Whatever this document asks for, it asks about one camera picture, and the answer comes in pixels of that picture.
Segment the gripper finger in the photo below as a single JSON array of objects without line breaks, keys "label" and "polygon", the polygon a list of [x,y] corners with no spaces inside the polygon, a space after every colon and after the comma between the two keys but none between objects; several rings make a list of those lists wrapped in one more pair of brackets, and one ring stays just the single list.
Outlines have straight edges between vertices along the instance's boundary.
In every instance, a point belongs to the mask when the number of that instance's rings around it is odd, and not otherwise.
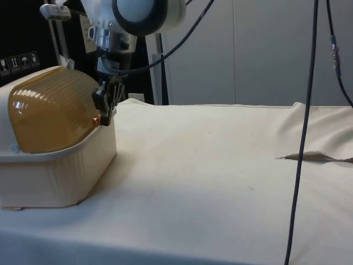
[{"label": "gripper finger", "polygon": [[102,77],[98,88],[92,92],[92,99],[96,110],[100,114],[100,124],[109,126],[115,106],[115,86],[110,77]]},{"label": "gripper finger", "polygon": [[114,90],[113,108],[115,109],[124,95],[125,86],[123,84],[122,77],[119,77],[119,76],[114,76],[112,82],[113,82],[113,90]]}]

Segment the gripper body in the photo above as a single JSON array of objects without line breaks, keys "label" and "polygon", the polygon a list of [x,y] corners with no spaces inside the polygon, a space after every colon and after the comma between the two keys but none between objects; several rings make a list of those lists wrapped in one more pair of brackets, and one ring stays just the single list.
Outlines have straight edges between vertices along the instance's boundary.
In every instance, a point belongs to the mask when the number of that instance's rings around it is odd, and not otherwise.
[{"label": "gripper body", "polygon": [[131,70],[132,53],[104,52],[98,56],[97,72],[108,76],[127,76]]}]

